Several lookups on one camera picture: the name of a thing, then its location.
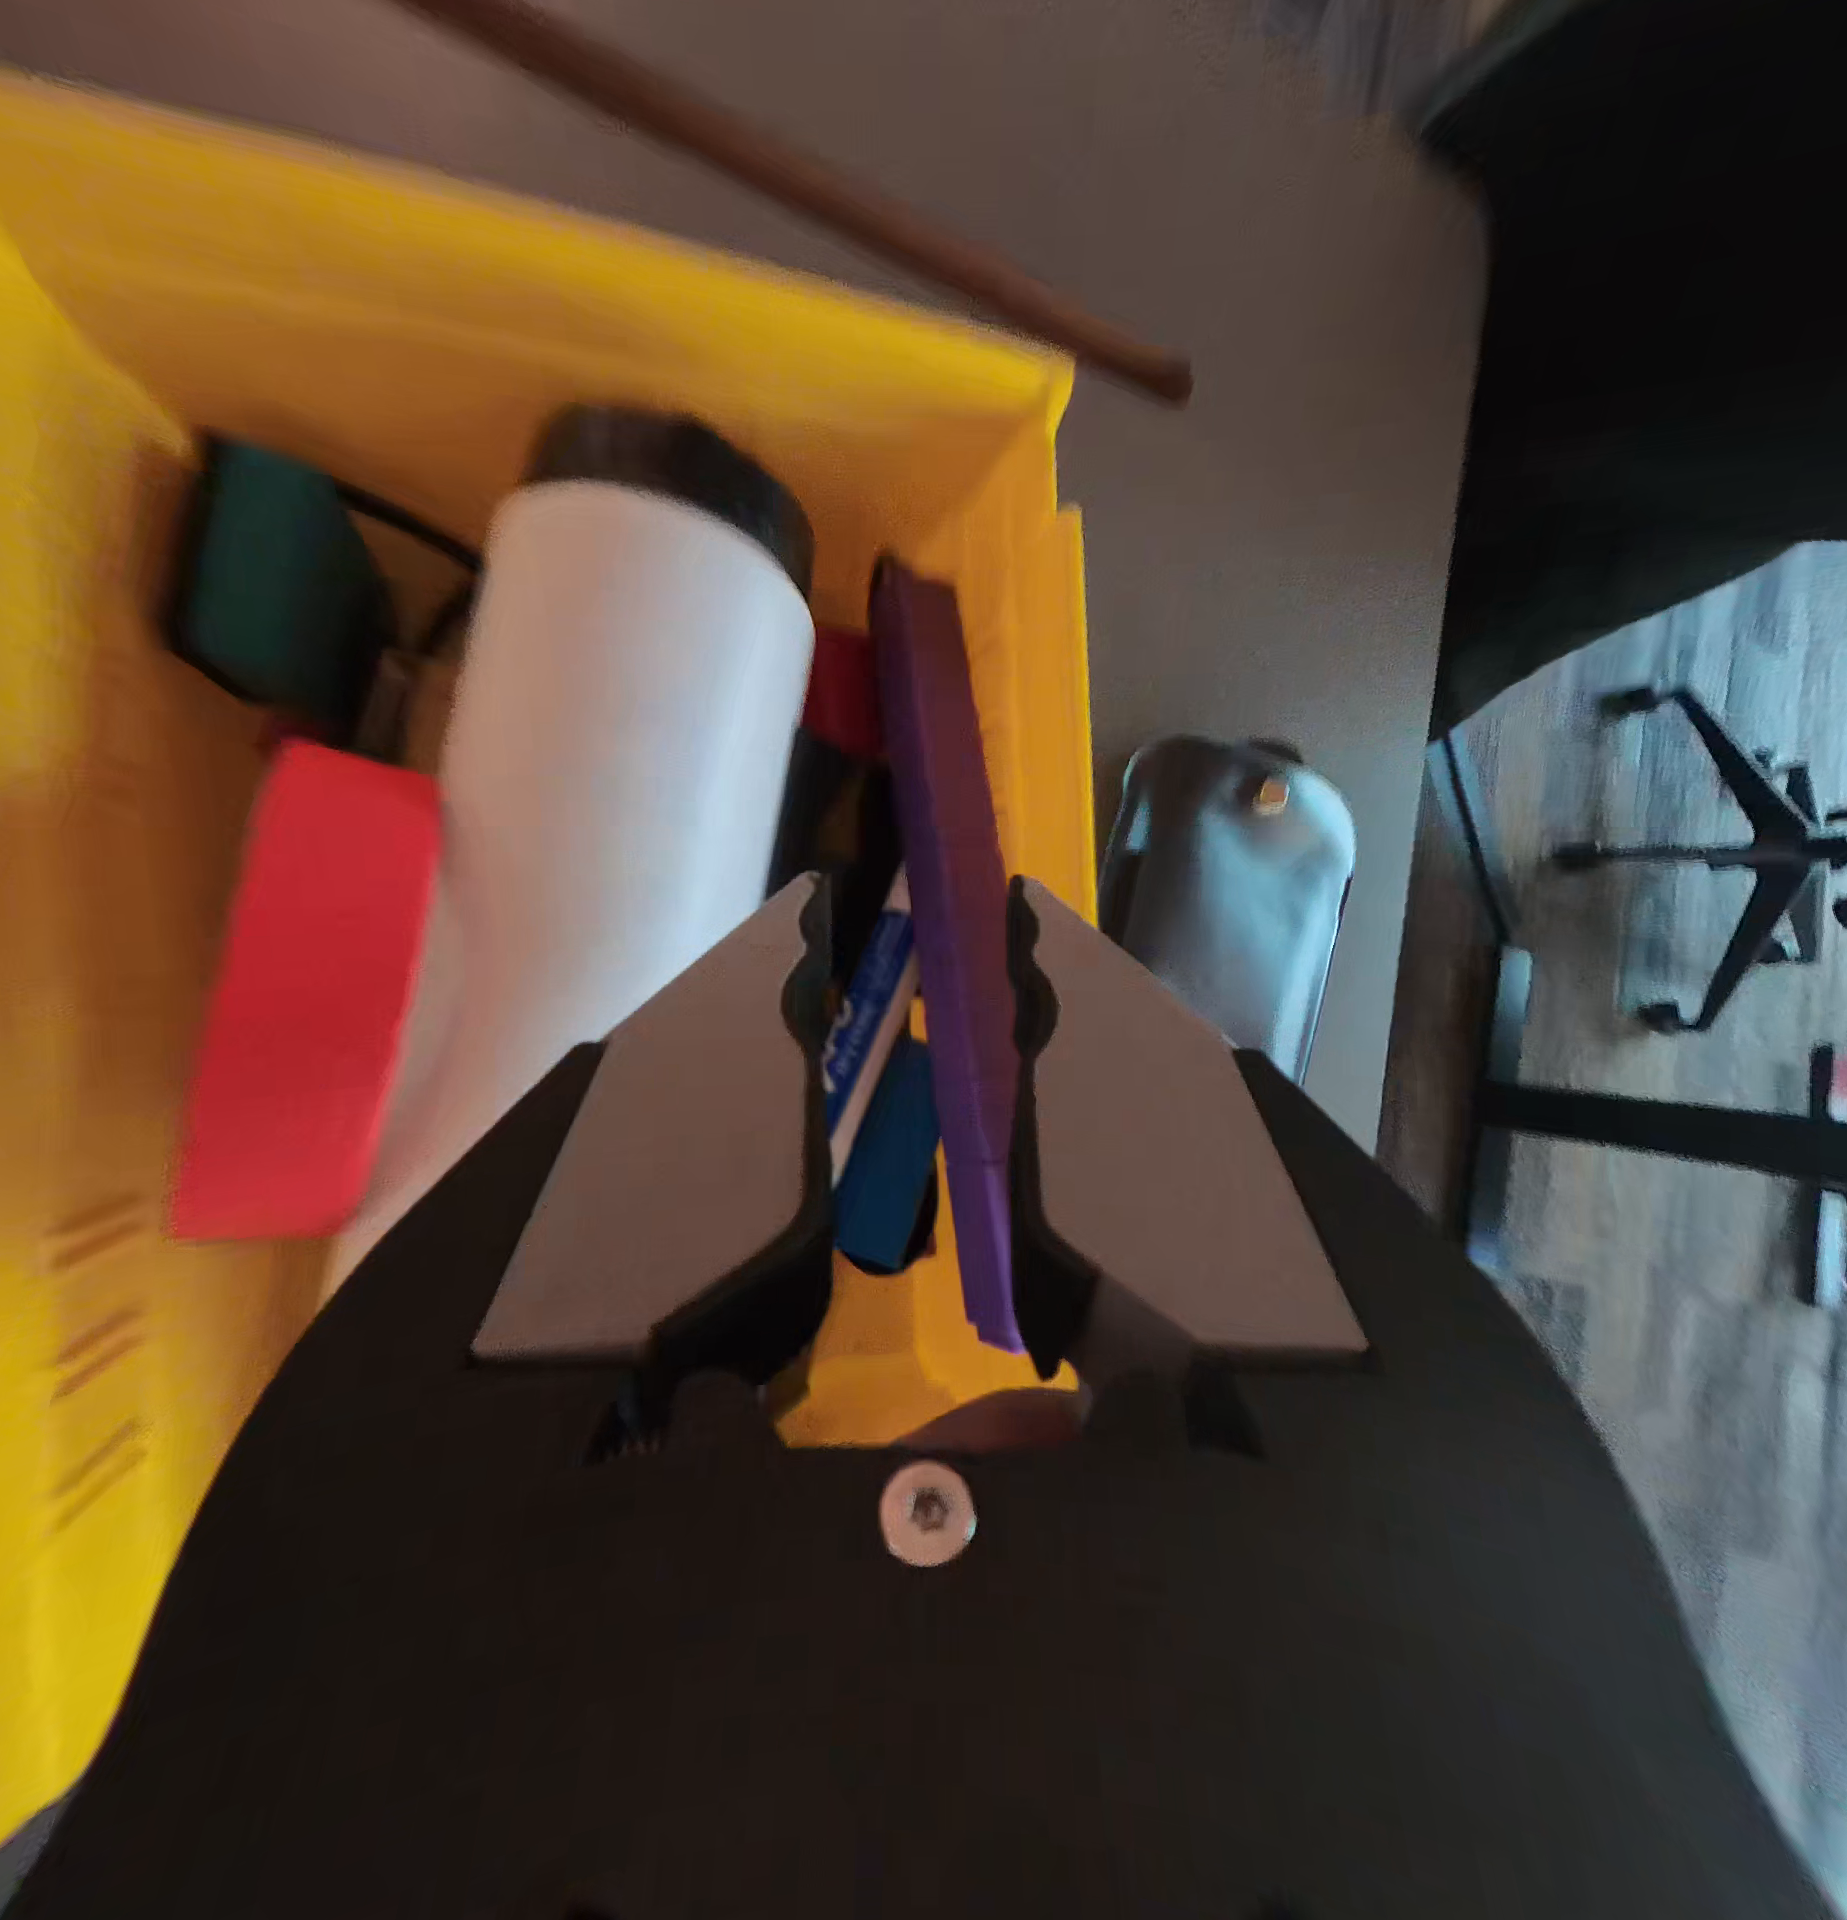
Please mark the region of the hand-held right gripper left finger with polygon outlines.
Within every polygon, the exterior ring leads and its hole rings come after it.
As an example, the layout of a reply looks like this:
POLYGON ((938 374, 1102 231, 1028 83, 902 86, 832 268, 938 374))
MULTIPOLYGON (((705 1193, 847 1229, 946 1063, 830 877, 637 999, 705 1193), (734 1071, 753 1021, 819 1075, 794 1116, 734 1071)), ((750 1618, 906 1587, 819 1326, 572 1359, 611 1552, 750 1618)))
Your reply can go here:
POLYGON ((803 874, 602 1042, 498 1293, 479 1361, 626 1361, 763 1387, 832 1290, 819 1053, 830 883, 803 874))

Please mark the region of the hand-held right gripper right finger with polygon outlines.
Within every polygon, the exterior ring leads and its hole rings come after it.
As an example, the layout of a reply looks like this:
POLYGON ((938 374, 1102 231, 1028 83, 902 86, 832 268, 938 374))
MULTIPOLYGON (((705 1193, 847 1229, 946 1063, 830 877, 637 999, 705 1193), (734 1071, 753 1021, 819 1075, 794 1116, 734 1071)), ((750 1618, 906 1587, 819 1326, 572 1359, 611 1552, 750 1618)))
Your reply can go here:
POLYGON ((1006 892, 1013 1326, 1041 1378, 1369 1356, 1223 1036, 1033 877, 1006 892))

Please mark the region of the purple block stick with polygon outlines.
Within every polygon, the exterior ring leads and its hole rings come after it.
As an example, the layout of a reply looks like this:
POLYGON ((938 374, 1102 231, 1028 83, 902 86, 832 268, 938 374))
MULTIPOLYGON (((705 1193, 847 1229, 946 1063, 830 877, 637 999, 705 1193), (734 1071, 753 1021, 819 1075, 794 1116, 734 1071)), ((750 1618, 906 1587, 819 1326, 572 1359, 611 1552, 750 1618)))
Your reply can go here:
POLYGON ((869 639, 961 1311, 984 1344, 1022 1355, 1009 1195, 1017 1050, 1006 871, 955 588, 880 558, 869 639))

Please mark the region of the yellow storage bin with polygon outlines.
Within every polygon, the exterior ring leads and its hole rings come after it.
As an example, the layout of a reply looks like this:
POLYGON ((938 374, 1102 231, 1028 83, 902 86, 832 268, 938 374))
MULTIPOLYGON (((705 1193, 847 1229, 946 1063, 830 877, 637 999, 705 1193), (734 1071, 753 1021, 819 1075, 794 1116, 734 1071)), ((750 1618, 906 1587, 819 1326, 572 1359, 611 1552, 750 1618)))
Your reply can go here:
POLYGON ((1009 871, 1094 914, 1065 360, 812 275, 0 72, 0 1844, 100 1740, 312 1317, 314 1248, 182 1246, 165 1164, 262 720, 157 609, 201 427, 484 531, 563 401, 705 421, 855 626, 956 588, 1009 871))

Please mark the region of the blue marker pen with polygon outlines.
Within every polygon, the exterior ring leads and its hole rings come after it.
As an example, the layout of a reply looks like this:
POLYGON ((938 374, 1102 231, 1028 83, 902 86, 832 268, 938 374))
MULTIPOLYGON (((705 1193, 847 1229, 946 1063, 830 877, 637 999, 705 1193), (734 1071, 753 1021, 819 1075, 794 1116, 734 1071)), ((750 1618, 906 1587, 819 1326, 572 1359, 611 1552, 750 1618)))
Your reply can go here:
POLYGON ((920 1255, 937 1217, 938 1119, 932 1055, 910 1033, 915 995, 915 924, 898 868, 843 984, 819 1062, 834 1246, 880 1277, 920 1255))

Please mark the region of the silver rounded device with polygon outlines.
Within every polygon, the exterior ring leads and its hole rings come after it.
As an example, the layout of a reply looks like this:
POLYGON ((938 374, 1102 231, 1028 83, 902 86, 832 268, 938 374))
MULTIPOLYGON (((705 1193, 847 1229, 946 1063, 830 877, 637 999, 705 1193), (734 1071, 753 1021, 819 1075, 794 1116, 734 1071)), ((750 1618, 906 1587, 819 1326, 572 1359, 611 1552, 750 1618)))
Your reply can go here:
POLYGON ((1310 1067, 1357 836, 1287 742, 1170 735, 1125 762, 1098 924, 1231 1049, 1310 1067))

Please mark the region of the red tape roll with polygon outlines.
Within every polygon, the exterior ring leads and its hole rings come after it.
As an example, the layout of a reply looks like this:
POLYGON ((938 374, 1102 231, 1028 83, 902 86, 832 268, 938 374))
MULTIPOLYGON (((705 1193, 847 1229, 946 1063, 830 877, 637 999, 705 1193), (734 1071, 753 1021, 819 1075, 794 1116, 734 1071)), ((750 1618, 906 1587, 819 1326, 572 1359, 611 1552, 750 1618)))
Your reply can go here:
POLYGON ((357 1212, 439 854, 427 776, 300 736, 275 750, 192 1053, 169 1234, 325 1237, 357 1212))

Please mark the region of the white roll with black cap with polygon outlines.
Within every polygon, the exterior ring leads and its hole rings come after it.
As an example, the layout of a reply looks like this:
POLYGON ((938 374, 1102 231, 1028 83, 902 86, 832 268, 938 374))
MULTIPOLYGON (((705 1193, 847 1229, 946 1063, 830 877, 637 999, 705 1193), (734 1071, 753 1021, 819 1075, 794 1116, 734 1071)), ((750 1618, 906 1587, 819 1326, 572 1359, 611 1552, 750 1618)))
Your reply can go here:
POLYGON ((571 1049, 763 899, 815 659, 815 528, 707 422, 563 404, 482 550, 389 1108, 321 1300, 571 1049))

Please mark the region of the dark green box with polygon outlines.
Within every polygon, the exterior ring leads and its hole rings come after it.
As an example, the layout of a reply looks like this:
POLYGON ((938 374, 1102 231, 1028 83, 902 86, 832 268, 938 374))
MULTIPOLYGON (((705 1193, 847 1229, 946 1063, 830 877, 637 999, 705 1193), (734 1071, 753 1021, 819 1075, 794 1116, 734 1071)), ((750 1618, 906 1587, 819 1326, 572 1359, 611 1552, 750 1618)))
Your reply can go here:
POLYGON ((201 435, 164 639, 245 705, 351 736, 391 643, 391 593, 335 478, 260 444, 201 435))

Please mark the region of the brown rod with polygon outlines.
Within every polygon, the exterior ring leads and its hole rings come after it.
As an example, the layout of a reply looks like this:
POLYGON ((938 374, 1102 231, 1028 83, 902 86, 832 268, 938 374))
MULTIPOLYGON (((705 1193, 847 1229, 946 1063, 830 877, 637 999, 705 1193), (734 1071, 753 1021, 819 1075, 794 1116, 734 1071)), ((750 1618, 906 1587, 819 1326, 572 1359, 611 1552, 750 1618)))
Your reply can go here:
POLYGON ((1006 255, 937 226, 561 16, 514 2, 401 2, 401 11, 1151 401, 1181 409, 1194 396, 1188 355, 1102 321, 1006 255))

